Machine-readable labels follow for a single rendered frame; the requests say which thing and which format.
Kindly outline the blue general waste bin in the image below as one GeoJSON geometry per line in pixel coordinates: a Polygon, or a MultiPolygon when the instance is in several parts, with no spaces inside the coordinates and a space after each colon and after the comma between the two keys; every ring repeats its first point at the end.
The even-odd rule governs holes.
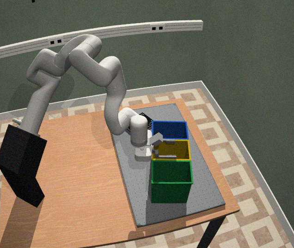
{"type": "Polygon", "coordinates": [[[163,139],[189,140],[186,121],[152,121],[152,136],[157,131],[163,139]]]}

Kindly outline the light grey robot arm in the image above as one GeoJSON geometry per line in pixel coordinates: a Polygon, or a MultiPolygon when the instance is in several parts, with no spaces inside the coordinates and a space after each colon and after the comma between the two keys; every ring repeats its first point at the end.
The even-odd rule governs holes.
{"type": "Polygon", "coordinates": [[[109,131],[121,135],[130,126],[130,141],[135,147],[159,145],[163,135],[158,131],[147,137],[148,121],[132,109],[125,107],[120,112],[120,105],[127,88],[121,63],[117,57],[109,56],[99,64],[94,58],[100,53],[100,38],[84,34],[67,42],[59,53],[49,49],[41,50],[27,70],[28,81],[40,86],[29,101],[22,120],[13,118],[17,128],[40,137],[38,134],[49,102],[58,87],[61,76],[73,66],[88,80],[106,89],[104,117],[109,131]]]}

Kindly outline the green open-top bin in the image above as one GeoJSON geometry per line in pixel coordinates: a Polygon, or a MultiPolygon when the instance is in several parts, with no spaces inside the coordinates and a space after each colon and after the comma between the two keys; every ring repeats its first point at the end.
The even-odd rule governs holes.
{"type": "Polygon", "coordinates": [[[151,203],[187,203],[192,184],[191,160],[152,160],[151,203]]]}

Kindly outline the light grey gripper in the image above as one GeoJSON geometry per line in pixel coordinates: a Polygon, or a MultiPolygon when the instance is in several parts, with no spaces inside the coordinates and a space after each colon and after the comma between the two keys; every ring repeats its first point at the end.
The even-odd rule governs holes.
{"type": "MultiPolygon", "coordinates": [[[[147,137],[152,137],[152,132],[147,130],[147,137]]],[[[175,139],[163,139],[166,144],[175,144],[175,139]]],[[[135,147],[135,146],[134,146],[135,147]]],[[[152,159],[152,153],[155,153],[155,158],[176,159],[176,155],[159,155],[159,150],[154,150],[154,145],[135,147],[135,160],[140,162],[149,162],[152,159]]]]}

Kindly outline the yellow open bin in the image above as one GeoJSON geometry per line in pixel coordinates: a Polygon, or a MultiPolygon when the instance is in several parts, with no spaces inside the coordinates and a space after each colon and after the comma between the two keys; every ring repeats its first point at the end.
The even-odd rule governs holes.
{"type": "Polygon", "coordinates": [[[159,150],[159,155],[176,155],[176,159],[155,158],[154,153],[152,160],[191,160],[189,140],[176,140],[175,144],[163,142],[154,146],[154,150],[159,150]]]}

